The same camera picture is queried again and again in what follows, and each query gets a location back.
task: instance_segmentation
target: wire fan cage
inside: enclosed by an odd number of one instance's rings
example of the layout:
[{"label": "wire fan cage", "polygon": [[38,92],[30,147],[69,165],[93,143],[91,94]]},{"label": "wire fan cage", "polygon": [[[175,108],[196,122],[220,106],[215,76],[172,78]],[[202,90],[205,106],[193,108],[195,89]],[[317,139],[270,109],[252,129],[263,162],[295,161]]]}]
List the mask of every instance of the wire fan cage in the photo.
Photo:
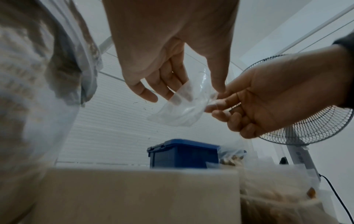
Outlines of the wire fan cage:
[{"label": "wire fan cage", "polygon": [[[283,55],[263,59],[247,69],[281,56]],[[304,146],[338,134],[351,121],[353,115],[352,109],[331,106],[290,127],[261,135],[260,138],[277,144]]]}]

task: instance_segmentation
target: human hand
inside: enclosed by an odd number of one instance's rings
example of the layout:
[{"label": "human hand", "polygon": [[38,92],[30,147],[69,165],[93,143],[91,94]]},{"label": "human hand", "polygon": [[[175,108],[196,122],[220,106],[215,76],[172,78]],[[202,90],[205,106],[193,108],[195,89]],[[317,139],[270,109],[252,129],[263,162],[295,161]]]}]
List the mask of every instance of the human hand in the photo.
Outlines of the human hand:
[{"label": "human hand", "polygon": [[206,112],[255,138],[343,104],[353,76],[353,60],[338,45],[283,56],[245,71]]},{"label": "human hand", "polygon": [[103,0],[128,87],[156,102],[188,81],[184,44],[206,57],[213,87],[225,91],[239,0]]}]

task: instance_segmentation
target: blue container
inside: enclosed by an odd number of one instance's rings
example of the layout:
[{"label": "blue container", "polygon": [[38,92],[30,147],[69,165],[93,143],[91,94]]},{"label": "blue container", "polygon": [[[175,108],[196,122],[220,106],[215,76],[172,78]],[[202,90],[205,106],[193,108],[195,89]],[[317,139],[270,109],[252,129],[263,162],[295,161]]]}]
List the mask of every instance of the blue container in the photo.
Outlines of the blue container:
[{"label": "blue container", "polygon": [[150,167],[206,168],[205,162],[219,163],[218,145],[172,139],[147,149]]}]

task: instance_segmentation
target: cardboard box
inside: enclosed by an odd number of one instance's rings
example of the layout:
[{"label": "cardboard box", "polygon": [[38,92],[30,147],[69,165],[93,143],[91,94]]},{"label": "cardboard box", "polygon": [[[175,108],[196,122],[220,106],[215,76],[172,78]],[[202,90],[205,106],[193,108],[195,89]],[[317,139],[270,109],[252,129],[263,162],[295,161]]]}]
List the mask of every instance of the cardboard box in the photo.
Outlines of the cardboard box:
[{"label": "cardboard box", "polygon": [[31,223],[240,224],[239,177],[210,169],[51,169]]}]

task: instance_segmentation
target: black sleeve cuff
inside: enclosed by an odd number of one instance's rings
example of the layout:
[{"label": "black sleeve cuff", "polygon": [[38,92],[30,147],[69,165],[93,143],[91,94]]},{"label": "black sleeve cuff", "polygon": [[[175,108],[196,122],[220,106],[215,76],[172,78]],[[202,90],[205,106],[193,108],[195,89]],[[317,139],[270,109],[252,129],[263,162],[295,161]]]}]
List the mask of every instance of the black sleeve cuff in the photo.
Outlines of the black sleeve cuff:
[{"label": "black sleeve cuff", "polygon": [[[333,44],[338,44],[348,50],[353,58],[353,66],[354,66],[354,32],[347,35],[346,37],[340,38],[336,40]],[[340,107],[352,108],[354,109],[354,82],[352,82],[350,90],[347,95],[346,102]]]}]

